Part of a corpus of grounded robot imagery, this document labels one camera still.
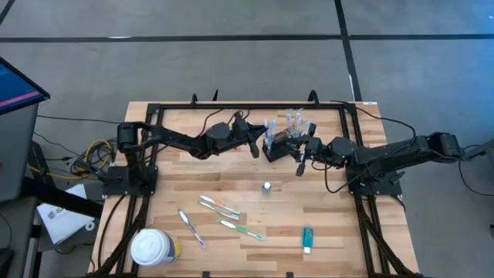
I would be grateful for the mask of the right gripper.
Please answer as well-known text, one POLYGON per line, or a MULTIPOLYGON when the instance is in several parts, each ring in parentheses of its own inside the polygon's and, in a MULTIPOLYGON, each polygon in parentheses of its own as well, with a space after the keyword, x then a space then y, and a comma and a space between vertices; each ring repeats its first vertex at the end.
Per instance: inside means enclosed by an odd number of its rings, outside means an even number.
POLYGON ((278 133, 278 142, 287 144, 305 144, 304 147, 289 147, 289 154, 298 164, 296 176, 301 177, 306 168, 306 156, 308 158, 318 158, 323 150, 324 145, 318 137, 313 137, 316 131, 314 123, 305 124, 301 128, 286 128, 278 133))

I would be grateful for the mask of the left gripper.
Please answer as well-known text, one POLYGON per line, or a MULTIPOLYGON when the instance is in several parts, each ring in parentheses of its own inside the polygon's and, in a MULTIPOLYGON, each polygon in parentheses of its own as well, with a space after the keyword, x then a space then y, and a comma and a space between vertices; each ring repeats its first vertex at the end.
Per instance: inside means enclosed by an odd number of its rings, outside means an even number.
POLYGON ((245 141, 248 139, 248 146, 253 158, 259 157, 259 148, 257 138, 268 130, 268 127, 262 124, 248 124, 243 118, 236 117, 232 124, 232 136, 235 141, 245 141))

